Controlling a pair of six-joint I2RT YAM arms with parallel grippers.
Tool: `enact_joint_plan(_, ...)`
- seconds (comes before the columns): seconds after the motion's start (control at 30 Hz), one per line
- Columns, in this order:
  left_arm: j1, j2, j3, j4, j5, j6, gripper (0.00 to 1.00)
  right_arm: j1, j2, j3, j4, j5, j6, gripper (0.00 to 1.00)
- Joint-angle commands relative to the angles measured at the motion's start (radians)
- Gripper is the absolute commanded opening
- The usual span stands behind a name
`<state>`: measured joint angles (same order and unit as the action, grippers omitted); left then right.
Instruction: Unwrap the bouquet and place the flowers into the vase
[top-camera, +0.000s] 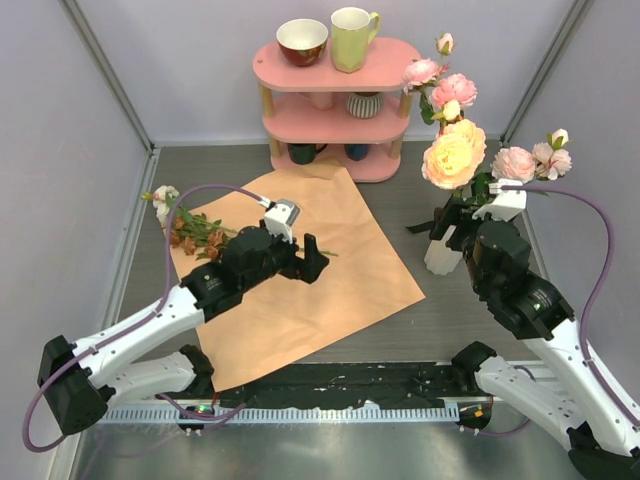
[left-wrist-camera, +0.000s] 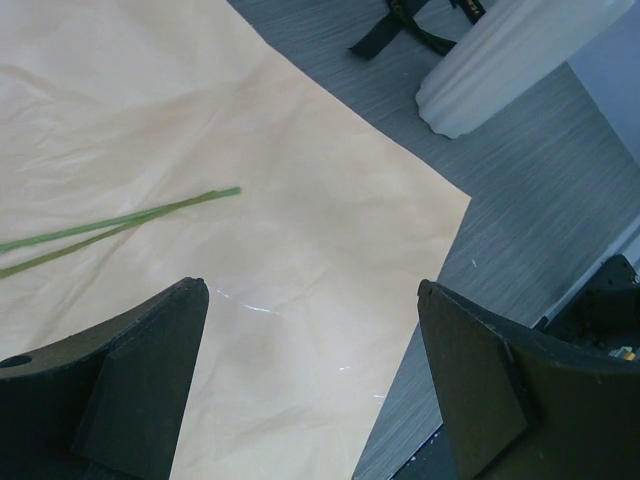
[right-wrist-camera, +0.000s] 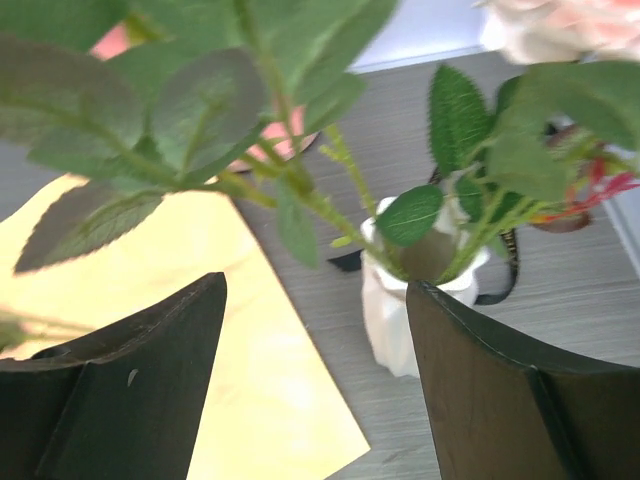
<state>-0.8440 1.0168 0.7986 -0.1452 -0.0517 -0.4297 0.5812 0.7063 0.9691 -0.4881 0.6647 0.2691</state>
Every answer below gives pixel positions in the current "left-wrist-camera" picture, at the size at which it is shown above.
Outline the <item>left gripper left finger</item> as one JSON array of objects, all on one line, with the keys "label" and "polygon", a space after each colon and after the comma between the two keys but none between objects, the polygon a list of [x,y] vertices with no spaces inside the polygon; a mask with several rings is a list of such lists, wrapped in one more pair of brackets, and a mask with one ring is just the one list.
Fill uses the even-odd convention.
[{"label": "left gripper left finger", "polygon": [[209,291],[184,278],[1,363],[4,479],[167,479]]}]

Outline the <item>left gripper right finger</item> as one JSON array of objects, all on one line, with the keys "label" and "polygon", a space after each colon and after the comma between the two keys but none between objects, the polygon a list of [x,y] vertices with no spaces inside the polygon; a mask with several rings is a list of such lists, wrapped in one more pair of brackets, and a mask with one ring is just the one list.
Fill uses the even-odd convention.
[{"label": "left gripper right finger", "polygon": [[635,479],[639,365],[423,281],[418,312],[462,479]]}]

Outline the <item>pink artificial flower bouquet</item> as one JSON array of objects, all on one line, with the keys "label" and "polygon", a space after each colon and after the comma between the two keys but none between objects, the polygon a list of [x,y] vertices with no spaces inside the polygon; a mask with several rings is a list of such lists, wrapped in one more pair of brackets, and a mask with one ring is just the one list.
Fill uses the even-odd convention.
[{"label": "pink artificial flower bouquet", "polygon": [[211,190],[201,195],[187,198],[185,200],[167,203],[164,205],[149,208],[146,210],[141,210],[138,212],[127,214],[127,215],[122,215],[122,216],[118,216],[118,217],[114,217],[106,220],[100,220],[100,221],[96,221],[96,222],[92,222],[92,223],[88,223],[88,224],[84,224],[76,227],[71,227],[71,228],[58,230],[50,233],[44,233],[44,234],[40,234],[40,235],[36,235],[36,236],[32,236],[32,237],[28,237],[20,240],[14,240],[14,241],[2,243],[1,253],[4,254],[9,251],[20,249],[20,248],[32,247],[38,244],[51,242],[51,241],[55,241],[55,240],[59,240],[59,239],[63,239],[71,236],[86,234],[86,233],[97,231],[97,230],[103,230],[103,233],[89,237],[73,245],[69,245],[62,249],[40,255],[38,257],[18,263],[10,267],[2,268],[1,278],[2,279],[8,278],[10,276],[16,275],[28,269],[35,268],[44,263],[72,254],[100,240],[117,235],[130,228],[138,227],[146,222],[168,215],[174,211],[177,211],[186,207],[190,207],[193,205],[201,204],[204,202],[208,202],[208,201],[213,201],[221,198],[239,195],[241,192],[242,192],[242,188],[240,186],[236,186],[236,187],[232,187],[224,190]]}]

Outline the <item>green orange wrapping paper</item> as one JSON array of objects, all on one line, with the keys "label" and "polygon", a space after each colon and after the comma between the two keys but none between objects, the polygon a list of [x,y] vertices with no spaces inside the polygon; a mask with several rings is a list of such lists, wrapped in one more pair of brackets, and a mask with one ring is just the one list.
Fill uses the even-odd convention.
[{"label": "green orange wrapping paper", "polygon": [[4,279],[1,353],[200,277],[173,477],[348,479],[467,195],[227,2],[2,3],[3,241],[229,187]]}]

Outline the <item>black printed ribbon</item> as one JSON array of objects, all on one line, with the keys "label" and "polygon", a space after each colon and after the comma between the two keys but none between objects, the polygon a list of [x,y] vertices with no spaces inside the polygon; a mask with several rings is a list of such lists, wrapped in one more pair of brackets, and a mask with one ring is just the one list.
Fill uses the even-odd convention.
[{"label": "black printed ribbon", "polygon": [[385,2],[388,13],[349,51],[358,58],[371,60],[391,43],[401,31],[407,31],[429,51],[442,57],[446,56],[456,42],[422,29],[415,20],[415,15],[427,4],[427,1]]}]

